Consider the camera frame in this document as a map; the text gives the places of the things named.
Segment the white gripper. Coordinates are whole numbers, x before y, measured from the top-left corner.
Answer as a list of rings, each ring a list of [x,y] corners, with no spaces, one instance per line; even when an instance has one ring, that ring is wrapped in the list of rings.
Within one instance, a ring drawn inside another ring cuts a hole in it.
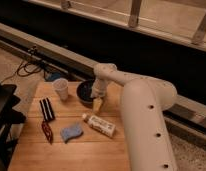
[[[93,100],[93,112],[98,113],[103,104],[103,99],[107,91],[107,81],[102,79],[96,79],[92,86],[91,97],[95,98]]]

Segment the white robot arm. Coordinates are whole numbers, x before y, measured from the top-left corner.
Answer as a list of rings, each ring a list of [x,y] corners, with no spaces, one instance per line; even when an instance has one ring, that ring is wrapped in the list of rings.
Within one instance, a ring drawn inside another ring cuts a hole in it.
[[[175,86],[165,80],[119,71],[115,64],[94,66],[92,97],[104,97],[113,81],[123,87],[120,113],[131,171],[177,171],[163,111],[177,99]]]

